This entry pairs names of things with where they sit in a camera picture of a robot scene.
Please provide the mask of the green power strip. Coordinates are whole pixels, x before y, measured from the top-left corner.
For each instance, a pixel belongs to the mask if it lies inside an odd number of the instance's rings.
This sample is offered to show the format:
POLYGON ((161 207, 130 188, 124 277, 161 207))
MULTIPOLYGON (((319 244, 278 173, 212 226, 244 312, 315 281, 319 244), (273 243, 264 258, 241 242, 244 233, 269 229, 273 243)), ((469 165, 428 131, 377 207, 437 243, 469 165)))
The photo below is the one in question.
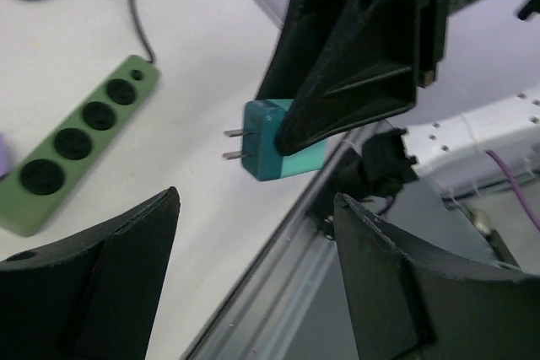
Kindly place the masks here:
POLYGON ((154 92, 160 70, 127 57, 1 181, 1 228, 41 229, 154 92))

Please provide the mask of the purple power strip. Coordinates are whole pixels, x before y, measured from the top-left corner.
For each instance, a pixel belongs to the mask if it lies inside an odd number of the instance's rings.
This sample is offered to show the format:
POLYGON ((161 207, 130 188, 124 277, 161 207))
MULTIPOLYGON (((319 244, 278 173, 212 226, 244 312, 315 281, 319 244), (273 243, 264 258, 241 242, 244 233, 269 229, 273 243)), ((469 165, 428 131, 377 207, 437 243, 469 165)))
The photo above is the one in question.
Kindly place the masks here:
POLYGON ((10 171, 10 156, 8 145, 3 134, 0 134, 0 179, 4 178, 10 171))

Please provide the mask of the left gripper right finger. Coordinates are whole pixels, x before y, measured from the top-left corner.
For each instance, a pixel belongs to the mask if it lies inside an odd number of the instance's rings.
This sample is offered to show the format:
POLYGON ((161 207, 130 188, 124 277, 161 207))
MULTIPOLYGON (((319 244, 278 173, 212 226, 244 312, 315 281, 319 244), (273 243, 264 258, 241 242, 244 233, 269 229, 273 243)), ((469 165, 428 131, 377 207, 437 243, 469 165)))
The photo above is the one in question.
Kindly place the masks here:
POLYGON ((537 276, 452 254, 344 194, 334 229, 360 358, 538 358, 537 276))

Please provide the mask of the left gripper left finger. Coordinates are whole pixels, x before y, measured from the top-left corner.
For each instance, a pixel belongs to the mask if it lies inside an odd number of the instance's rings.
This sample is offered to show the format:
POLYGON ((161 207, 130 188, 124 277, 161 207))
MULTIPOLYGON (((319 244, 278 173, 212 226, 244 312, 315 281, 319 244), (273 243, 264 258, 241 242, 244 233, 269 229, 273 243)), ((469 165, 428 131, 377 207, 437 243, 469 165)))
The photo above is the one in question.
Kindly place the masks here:
POLYGON ((1 262, 3 359, 143 359, 181 208, 170 187, 1 262))

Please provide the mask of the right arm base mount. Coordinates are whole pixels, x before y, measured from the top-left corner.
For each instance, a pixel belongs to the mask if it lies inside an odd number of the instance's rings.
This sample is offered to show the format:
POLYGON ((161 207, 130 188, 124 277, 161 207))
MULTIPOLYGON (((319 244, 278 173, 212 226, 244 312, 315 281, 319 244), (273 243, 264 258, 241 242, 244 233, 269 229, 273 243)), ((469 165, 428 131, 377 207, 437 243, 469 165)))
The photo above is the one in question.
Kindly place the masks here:
POLYGON ((414 179, 410 162, 403 155, 385 157, 380 153, 367 153, 360 156, 349 149, 331 169, 307 213, 315 221, 317 231, 333 240, 333 201, 337 193, 345 193, 357 201, 368 201, 371 197, 394 199, 403 186, 414 179))

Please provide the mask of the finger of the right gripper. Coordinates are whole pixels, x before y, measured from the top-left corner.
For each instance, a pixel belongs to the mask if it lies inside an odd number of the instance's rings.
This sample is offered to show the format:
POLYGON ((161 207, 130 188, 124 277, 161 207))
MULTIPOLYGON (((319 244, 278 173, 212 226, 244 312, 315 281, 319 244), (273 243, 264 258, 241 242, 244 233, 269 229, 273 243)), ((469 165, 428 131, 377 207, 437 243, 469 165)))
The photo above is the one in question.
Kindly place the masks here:
POLYGON ((258 99, 291 99, 283 155, 401 114, 444 55, 446 0, 289 0, 258 99))

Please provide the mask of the teal plug adapter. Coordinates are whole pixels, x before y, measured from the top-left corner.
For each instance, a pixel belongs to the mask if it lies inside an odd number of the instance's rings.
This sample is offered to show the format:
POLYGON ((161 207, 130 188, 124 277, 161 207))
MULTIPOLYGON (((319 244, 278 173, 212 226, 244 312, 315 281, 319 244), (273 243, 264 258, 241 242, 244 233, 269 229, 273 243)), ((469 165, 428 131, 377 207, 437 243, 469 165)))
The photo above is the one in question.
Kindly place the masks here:
POLYGON ((241 137, 241 149, 223 153, 222 157, 226 160, 239 159, 244 170, 261 182, 321 169, 327 155, 328 140, 289 156, 283 156, 276 148, 278 129, 292 104, 291 99, 247 102, 243 110, 242 128, 224 133, 226 137, 241 137))

